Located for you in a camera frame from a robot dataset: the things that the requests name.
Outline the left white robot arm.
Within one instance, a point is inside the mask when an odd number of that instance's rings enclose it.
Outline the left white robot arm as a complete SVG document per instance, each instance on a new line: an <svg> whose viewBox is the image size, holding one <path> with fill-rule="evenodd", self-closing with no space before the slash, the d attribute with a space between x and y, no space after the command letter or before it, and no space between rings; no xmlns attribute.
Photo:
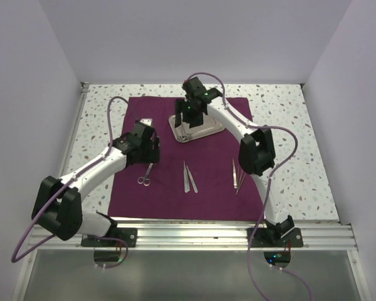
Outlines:
<svg viewBox="0 0 376 301"><path fill-rule="evenodd" d="M86 235L111 246L120 238L117 222L103 213L84 211L83 200L110 176L134 164L157 163L159 158L159 137L152 119L139 120L131 132L113 139L81 168L59 178L46 177L39 187L32 220L63 241Z"/></svg>

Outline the wide steel tweezers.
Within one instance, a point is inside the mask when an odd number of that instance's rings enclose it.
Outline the wide steel tweezers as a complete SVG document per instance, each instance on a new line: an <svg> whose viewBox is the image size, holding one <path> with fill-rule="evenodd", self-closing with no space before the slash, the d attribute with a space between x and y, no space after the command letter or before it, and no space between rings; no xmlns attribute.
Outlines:
<svg viewBox="0 0 376 301"><path fill-rule="evenodd" d="M232 160L232 176L233 176L233 187L234 189L238 188L239 184L239 169L236 166L235 160Z"/></svg>

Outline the steel surgical scissors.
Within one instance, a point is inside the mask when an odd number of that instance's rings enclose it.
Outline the steel surgical scissors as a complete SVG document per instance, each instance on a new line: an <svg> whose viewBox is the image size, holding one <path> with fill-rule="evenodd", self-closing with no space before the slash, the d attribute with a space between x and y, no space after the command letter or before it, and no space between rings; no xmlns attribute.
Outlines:
<svg viewBox="0 0 376 301"><path fill-rule="evenodd" d="M149 175L150 175L150 172L153 168L153 163L150 163L144 176L141 176L137 179L137 182L138 184L141 184L141 185L144 185L144 186L149 186L150 185L150 179L149 179Z"/></svg>

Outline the purple surgical wrap cloth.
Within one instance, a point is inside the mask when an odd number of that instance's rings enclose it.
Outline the purple surgical wrap cloth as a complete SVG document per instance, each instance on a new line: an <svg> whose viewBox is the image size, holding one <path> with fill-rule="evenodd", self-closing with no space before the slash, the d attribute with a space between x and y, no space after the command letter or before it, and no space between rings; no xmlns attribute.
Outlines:
<svg viewBox="0 0 376 301"><path fill-rule="evenodd" d="M147 164L134 164L114 176L108 213L111 217L253 221L262 201L250 176L236 195L232 160L238 166L239 142L222 132L186 143L177 142L169 125L174 98L131 97L122 131L131 132L135 117L153 119L160 139L160 160L154 164L149 186L138 184ZM195 193L184 192L183 162L196 182Z"/></svg>

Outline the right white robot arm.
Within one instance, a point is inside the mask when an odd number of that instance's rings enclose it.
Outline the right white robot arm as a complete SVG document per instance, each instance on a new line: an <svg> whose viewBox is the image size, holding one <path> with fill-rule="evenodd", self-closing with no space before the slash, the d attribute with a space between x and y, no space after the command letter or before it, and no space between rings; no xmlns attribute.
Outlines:
<svg viewBox="0 0 376 301"><path fill-rule="evenodd" d="M190 128L203 124L203 116L208 115L222 124L239 142L238 161L244 173L250 175L256 184L263 202L263 212L259 217L266 229L263 237L274 246L281 246L289 238L295 224L282 200L273 196L271 183L279 164L275 163L272 130L287 131L278 126L258 126L226 99L224 86L207 89L196 75L190 76L182 84L185 98L175 101L175 126L189 124Z"/></svg>

